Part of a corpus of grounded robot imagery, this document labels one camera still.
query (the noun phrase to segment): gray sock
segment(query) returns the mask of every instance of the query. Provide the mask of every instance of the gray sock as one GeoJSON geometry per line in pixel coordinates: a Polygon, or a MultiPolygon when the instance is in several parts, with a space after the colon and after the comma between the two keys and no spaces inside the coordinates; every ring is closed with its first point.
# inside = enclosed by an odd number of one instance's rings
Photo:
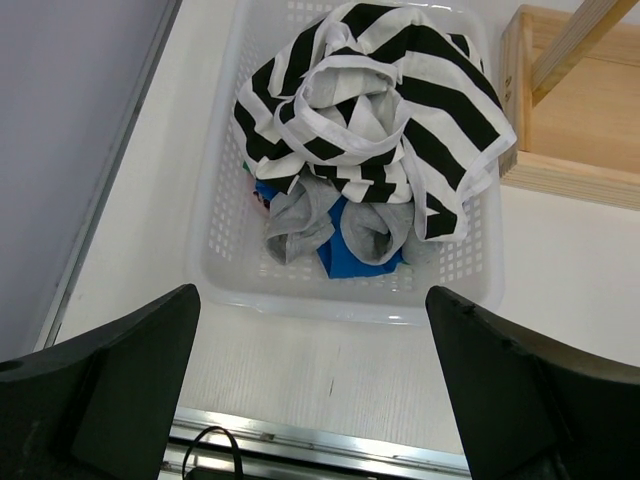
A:
{"type": "Polygon", "coordinates": [[[409,265],[427,265],[442,248],[442,242],[423,242],[416,235],[415,228],[412,228],[407,237],[407,241],[402,247],[402,258],[409,265]]]}
{"type": "Polygon", "coordinates": [[[289,195],[271,201],[265,246],[269,255],[286,265],[314,253],[335,232],[329,209],[340,197],[335,187],[305,171],[289,195]]]}
{"type": "Polygon", "coordinates": [[[407,240],[414,211],[413,202],[348,202],[340,220],[344,242],[362,263],[384,265],[407,240]]]}

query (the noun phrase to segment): black cable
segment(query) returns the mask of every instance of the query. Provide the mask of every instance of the black cable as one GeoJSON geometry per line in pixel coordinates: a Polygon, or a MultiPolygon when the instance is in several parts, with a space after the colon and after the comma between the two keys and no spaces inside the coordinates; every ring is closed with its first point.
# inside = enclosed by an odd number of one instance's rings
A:
{"type": "Polygon", "coordinates": [[[191,455],[191,452],[193,451],[194,448],[196,448],[200,444],[200,441],[205,437],[205,435],[208,435],[209,433],[212,433],[212,432],[224,433],[229,439],[229,442],[231,442],[231,455],[233,455],[234,478],[235,480],[243,480],[244,473],[242,472],[242,455],[240,452],[240,447],[238,447],[238,442],[233,437],[233,435],[229,433],[228,430],[225,430],[224,428],[219,427],[217,425],[213,427],[205,428],[202,432],[198,434],[198,436],[193,440],[193,442],[191,442],[191,445],[189,445],[189,448],[187,448],[187,453],[184,454],[184,460],[182,461],[182,480],[186,480],[187,478],[187,461],[189,460],[189,456],[191,455]]]}

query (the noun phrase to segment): clothing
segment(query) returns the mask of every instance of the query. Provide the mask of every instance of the clothing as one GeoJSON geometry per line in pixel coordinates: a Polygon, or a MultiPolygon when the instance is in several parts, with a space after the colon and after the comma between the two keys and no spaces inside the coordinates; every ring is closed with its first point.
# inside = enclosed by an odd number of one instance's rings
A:
{"type": "Polygon", "coordinates": [[[472,43],[417,7],[349,3],[241,88],[232,125],[252,173],[291,192],[305,165],[356,203],[413,197],[424,240],[461,241],[462,203],[514,142],[472,43]]]}
{"type": "Polygon", "coordinates": [[[286,265],[329,241],[335,228],[328,212],[339,197],[330,182],[302,172],[289,195],[278,193],[271,201],[265,234],[269,255],[286,265]]]}
{"type": "Polygon", "coordinates": [[[413,224],[413,203],[347,203],[340,229],[347,248],[362,263],[387,263],[407,240],[413,224]]]}
{"type": "Polygon", "coordinates": [[[341,197],[329,210],[336,231],[331,239],[318,249],[318,257],[329,278],[377,277],[395,272],[398,264],[402,262],[400,251],[385,264],[377,266],[362,263],[349,251],[340,231],[341,218],[347,202],[345,197],[341,197]]]}
{"type": "Polygon", "coordinates": [[[402,258],[409,265],[428,265],[442,248],[441,242],[423,242],[416,236],[415,229],[411,229],[407,241],[402,246],[402,258]]]}
{"type": "Polygon", "coordinates": [[[265,185],[261,181],[255,181],[255,191],[260,194],[262,198],[271,202],[274,197],[278,194],[278,191],[275,188],[271,188],[269,185],[265,185]]]}

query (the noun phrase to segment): white table surface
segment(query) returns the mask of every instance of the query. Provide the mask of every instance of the white table surface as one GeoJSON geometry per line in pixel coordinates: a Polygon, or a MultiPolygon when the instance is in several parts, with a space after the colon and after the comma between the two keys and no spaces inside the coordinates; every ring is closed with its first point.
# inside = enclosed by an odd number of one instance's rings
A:
{"type": "MultiPolygon", "coordinates": [[[[495,41],[520,2],[458,3],[492,19],[495,41]]],[[[58,342],[187,281],[189,215],[234,5],[184,1],[58,342]]],[[[507,187],[502,194],[507,291],[498,313],[640,366],[640,212],[507,187]]],[[[283,318],[204,301],[180,405],[460,453],[434,348],[429,328],[283,318]]]]}

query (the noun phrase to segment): wooden shelf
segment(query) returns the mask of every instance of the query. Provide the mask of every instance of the wooden shelf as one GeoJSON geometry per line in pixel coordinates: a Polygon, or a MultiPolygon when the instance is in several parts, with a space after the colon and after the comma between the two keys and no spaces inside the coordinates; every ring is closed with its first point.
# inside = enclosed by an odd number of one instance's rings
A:
{"type": "Polygon", "coordinates": [[[523,6],[505,31],[501,96],[519,143],[502,181],[640,209],[640,26],[613,27],[533,107],[532,65],[570,17],[523,6]]]}

